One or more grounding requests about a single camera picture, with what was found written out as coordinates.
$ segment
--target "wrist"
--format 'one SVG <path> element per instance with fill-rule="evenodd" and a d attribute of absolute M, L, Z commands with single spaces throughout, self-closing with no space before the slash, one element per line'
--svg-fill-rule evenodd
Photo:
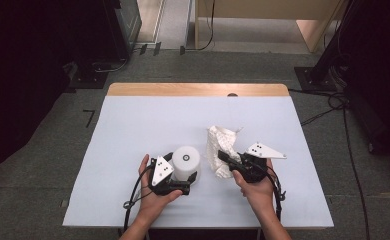
<path fill-rule="evenodd" d="M 149 229 L 151 227 L 151 224 L 154 222 L 154 220 L 155 219 L 151 219 L 145 216 L 144 214 L 138 214 L 133 224 L 136 224 L 143 229 Z"/>
<path fill-rule="evenodd" d="M 248 202 L 251 205 L 251 208 L 254 212 L 269 212 L 273 210 L 273 201 L 270 199 L 257 198 L 250 199 L 248 198 Z"/>
<path fill-rule="evenodd" d="M 273 202 L 261 202 L 258 204 L 251 204 L 251 208 L 254 211 L 255 215 L 257 218 L 260 217 L 268 217 L 270 215 L 275 215 L 274 207 L 273 207 Z"/>
<path fill-rule="evenodd" d="M 253 210 L 262 227 L 268 226 L 269 224 L 273 224 L 274 222 L 279 222 L 273 205 L 267 205 L 263 208 Z"/>

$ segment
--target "white table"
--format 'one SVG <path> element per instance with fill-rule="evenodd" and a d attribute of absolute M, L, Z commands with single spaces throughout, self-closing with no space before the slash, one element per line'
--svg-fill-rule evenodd
<path fill-rule="evenodd" d="M 262 89 L 272 90 L 270 94 L 264 91 L 266 97 L 241 96 L 249 95 L 246 85 L 253 95 Z M 151 91 L 145 94 L 147 86 Z M 284 94 L 273 94 L 282 88 Z M 125 95 L 167 95 L 173 89 L 177 89 L 177 95 L 186 95 L 191 89 L 197 95 L 198 89 L 206 94 L 236 92 L 239 97 L 120 96 L 120 89 L 128 92 Z M 260 141 L 287 155 L 286 160 L 273 161 L 283 190 L 287 191 L 287 199 L 282 202 L 284 227 L 333 227 L 292 99 L 283 85 L 267 84 L 112 86 L 76 179 L 63 225 L 122 227 L 125 215 L 122 206 L 130 198 L 144 154 L 157 157 L 190 145 L 205 156 L 206 129 L 212 125 L 233 130 L 244 127 L 234 146 L 240 152 Z M 130 222 L 138 208 L 137 204 L 132 209 Z M 191 186 L 190 195 L 169 204 L 152 227 L 259 226 L 234 180 L 216 178 L 204 157 L 201 178 Z"/>

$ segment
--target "human hand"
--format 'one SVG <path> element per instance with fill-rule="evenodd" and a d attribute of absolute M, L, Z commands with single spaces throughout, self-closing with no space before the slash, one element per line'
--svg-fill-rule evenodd
<path fill-rule="evenodd" d="M 149 155 L 146 154 L 139 167 L 139 174 L 146 169 L 148 161 Z M 148 176 L 150 171 L 153 170 L 148 170 L 141 178 L 141 196 L 143 198 L 141 199 L 139 212 L 135 219 L 135 221 L 143 221 L 144 224 L 148 225 L 151 225 L 160 216 L 167 204 L 173 202 L 182 195 L 182 191 L 180 190 L 175 190 L 166 196 L 158 196 L 151 192 L 151 189 L 148 187 Z"/>
<path fill-rule="evenodd" d="M 270 159 L 267 159 L 267 166 L 273 169 Z M 241 187 L 241 192 L 248 199 L 254 213 L 273 210 L 273 184 L 269 178 L 265 177 L 257 183 L 247 183 L 237 170 L 233 170 L 232 173 L 236 184 Z M 270 169 L 268 169 L 268 173 L 275 177 Z"/>

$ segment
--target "tape roll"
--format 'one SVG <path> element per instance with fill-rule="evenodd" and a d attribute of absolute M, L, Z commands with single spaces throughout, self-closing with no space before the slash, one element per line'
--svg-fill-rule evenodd
<path fill-rule="evenodd" d="M 176 180 L 187 181 L 189 176 L 197 172 L 195 182 L 201 174 L 201 161 L 199 152 L 191 146 L 183 146 L 173 152 L 174 176 Z"/>

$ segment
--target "black cable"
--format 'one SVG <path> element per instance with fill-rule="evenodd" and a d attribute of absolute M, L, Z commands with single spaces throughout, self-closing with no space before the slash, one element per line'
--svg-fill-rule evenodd
<path fill-rule="evenodd" d="M 124 65 L 126 65 L 126 63 L 127 63 L 127 59 L 125 59 L 125 60 L 121 63 L 121 65 L 120 65 L 119 67 L 117 67 L 117 68 L 106 69 L 106 70 L 96 70 L 96 69 L 95 69 L 94 71 L 95 71 L 95 72 L 99 72 L 99 73 L 115 72 L 115 71 L 120 70 L 122 67 L 124 67 Z M 99 64 L 99 62 L 94 62 L 94 63 L 92 63 L 92 66 L 94 67 L 95 64 Z"/>
<path fill-rule="evenodd" d="M 366 239 L 370 240 L 369 219 L 367 216 L 366 201 L 364 200 L 363 189 L 361 187 L 360 179 L 358 178 L 358 174 L 357 174 L 357 169 L 356 169 L 355 164 L 354 164 L 354 158 L 353 158 L 352 149 L 351 149 L 351 141 L 350 141 L 350 135 L 349 135 L 349 131 L 348 131 L 347 116 L 346 116 L 345 108 L 343 108 L 343 114 L 344 114 L 345 135 L 347 137 L 347 145 L 348 145 L 348 152 L 350 154 L 351 167 L 354 171 L 354 176 L 355 176 L 355 180 L 357 182 L 358 191 L 360 192 L 361 205 L 363 207 L 364 222 L 366 225 Z"/>
<path fill-rule="evenodd" d="M 281 189 L 281 186 L 280 186 L 280 182 L 279 182 L 279 178 L 276 174 L 276 172 L 269 166 L 267 166 L 267 169 L 264 169 L 262 168 L 260 165 L 256 164 L 256 163 L 253 163 L 253 162 L 250 162 L 250 164 L 257 168 L 258 170 L 264 172 L 266 174 L 266 177 L 270 180 L 270 182 L 272 183 L 273 185 L 273 193 L 274 193 L 274 196 L 275 196 L 275 202 L 276 202 L 276 216 L 277 216 L 277 219 L 279 219 L 280 221 L 280 215 L 282 213 L 282 205 L 281 205 L 281 201 L 283 201 L 283 198 L 282 198 L 282 189 Z M 272 176 L 267 172 L 267 170 L 270 169 L 272 170 L 273 174 L 275 175 L 276 177 L 276 180 L 274 180 L 272 178 Z"/>
<path fill-rule="evenodd" d="M 305 92 L 305 91 L 302 91 L 302 90 L 295 90 L 295 89 L 288 89 L 289 91 L 291 92 L 297 92 L 297 93 L 303 93 L 303 94 L 309 94 L 309 95 L 316 95 L 316 96 L 324 96 L 324 97 L 328 97 L 328 105 L 331 109 L 325 111 L 325 112 L 322 112 L 322 113 L 319 113 L 307 120 L 304 120 L 301 122 L 301 126 L 305 126 L 307 124 L 310 124 L 312 122 L 314 122 L 315 120 L 323 117 L 324 115 L 332 112 L 332 111 L 335 111 L 335 110 L 341 110 L 343 109 L 344 107 L 346 107 L 348 105 L 348 100 L 344 100 L 342 98 L 345 98 L 345 95 L 341 92 L 336 92 L 336 93 L 332 93 L 332 94 L 329 94 L 329 93 L 322 93 L 322 92 Z M 334 106 L 332 104 L 332 99 L 337 99 L 340 104 L 337 105 L 337 106 Z"/>
<path fill-rule="evenodd" d="M 324 96 L 324 95 L 322 95 L 322 93 L 315 94 L 314 92 L 303 92 L 300 90 L 293 90 L 293 92 Z M 338 106 L 333 106 L 330 102 L 331 96 L 337 98 L 341 102 L 341 104 Z M 347 138 L 348 153 L 350 156 L 351 167 L 352 167 L 353 172 L 354 172 L 354 177 L 355 177 L 355 180 L 357 183 L 358 191 L 360 193 L 361 205 L 363 208 L 364 223 L 365 223 L 365 228 L 366 228 L 366 239 L 370 240 L 369 218 L 367 215 L 366 201 L 364 198 L 363 189 L 361 187 L 360 179 L 358 177 L 357 169 L 356 169 L 355 163 L 354 163 L 354 157 L 353 157 L 353 153 L 352 153 L 351 140 L 350 140 L 350 135 L 349 135 L 348 123 L 347 123 L 346 109 L 348 108 L 348 100 L 343 100 L 342 98 L 346 98 L 346 97 L 343 93 L 340 93 L 340 92 L 337 92 L 334 94 L 329 94 L 328 104 L 332 108 L 331 111 L 342 109 L 342 113 L 343 113 L 343 117 L 344 117 L 345 136 Z"/>
<path fill-rule="evenodd" d="M 213 36 L 214 36 L 214 7 L 216 5 L 216 0 L 213 1 L 213 9 L 211 10 L 211 36 L 210 36 L 210 40 L 208 41 L 207 45 L 205 45 L 205 47 L 203 48 L 200 48 L 200 49 L 197 49 L 198 51 L 202 51 L 204 49 L 206 49 L 211 41 L 213 40 Z"/>
<path fill-rule="evenodd" d="M 130 197 L 130 200 L 129 200 L 128 202 L 126 202 L 126 203 L 128 203 L 129 205 L 128 205 L 128 207 L 127 207 L 126 216 L 125 216 L 125 218 L 124 218 L 124 226 L 123 226 L 123 227 L 124 227 L 124 231 L 123 231 L 123 233 L 127 230 L 128 226 L 129 226 L 130 210 L 132 209 L 132 207 L 133 207 L 133 205 L 135 204 L 135 202 L 137 202 L 138 200 L 140 200 L 140 199 L 142 199 L 142 198 L 144 198 L 144 197 L 146 197 L 146 196 L 148 196 L 149 194 L 152 193 L 152 191 L 151 191 L 151 192 L 148 193 L 147 195 L 145 195 L 145 196 L 143 196 L 143 197 L 141 197 L 141 198 L 139 198 L 139 199 L 133 201 L 133 198 L 135 197 L 136 189 L 138 188 L 139 182 L 141 181 L 143 175 L 144 175 L 149 169 L 151 169 L 151 168 L 152 168 L 151 165 L 147 166 L 147 167 L 145 168 L 145 170 L 143 170 L 143 172 L 139 175 L 138 180 L 136 180 L 135 187 L 133 188 L 133 191 L 132 191 L 132 195 L 131 195 L 131 197 Z"/>
<path fill-rule="evenodd" d="M 207 45 L 205 45 L 203 48 L 198 48 L 198 49 L 196 49 L 196 48 L 185 49 L 185 51 L 191 51 L 191 50 L 192 51 L 202 51 L 202 50 L 206 49 L 210 45 L 210 43 L 211 43 L 211 41 L 213 40 L 213 37 L 214 37 L 214 25 L 213 24 L 214 24 L 214 8 L 215 8 L 215 5 L 216 5 L 216 0 L 213 1 L 213 9 L 211 10 L 211 27 L 208 24 L 208 18 L 207 18 L 207 25 L 208 25 L 208 28 L 210 28 L 210 30 L 211 30 L 210 40 L 208 41 Z"/>
<path fill-rule="evenodd" d="M 342 88 L 346 88 L 348 84 L 342 79 L 341 73 L 337 70 L 336 66 L 330 66 L 329 76 Z"/>

